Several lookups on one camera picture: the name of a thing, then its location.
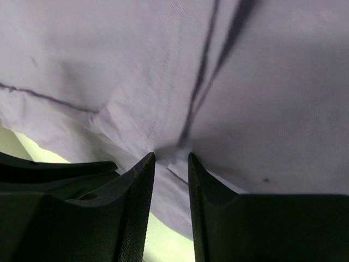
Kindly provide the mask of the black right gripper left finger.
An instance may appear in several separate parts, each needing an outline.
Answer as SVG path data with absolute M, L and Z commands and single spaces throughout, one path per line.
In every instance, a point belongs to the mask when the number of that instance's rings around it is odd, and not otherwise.
M 142 261 L 155 173 L 1 154 L 1 261 Z

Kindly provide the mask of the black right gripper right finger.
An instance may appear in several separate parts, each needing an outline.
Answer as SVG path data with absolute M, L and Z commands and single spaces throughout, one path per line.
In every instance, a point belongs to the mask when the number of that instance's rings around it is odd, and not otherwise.
M 196 261 L 348 261 L 348 196 L 238 194 L 188 156 Z

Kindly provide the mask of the purple t-shirt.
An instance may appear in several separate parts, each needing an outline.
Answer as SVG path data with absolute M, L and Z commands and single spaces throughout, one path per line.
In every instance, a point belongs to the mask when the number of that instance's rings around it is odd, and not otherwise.
M 1 1 L 1 120 L 70 162 L 187 159 L 240 192 L 348 193 L 348 1 Z

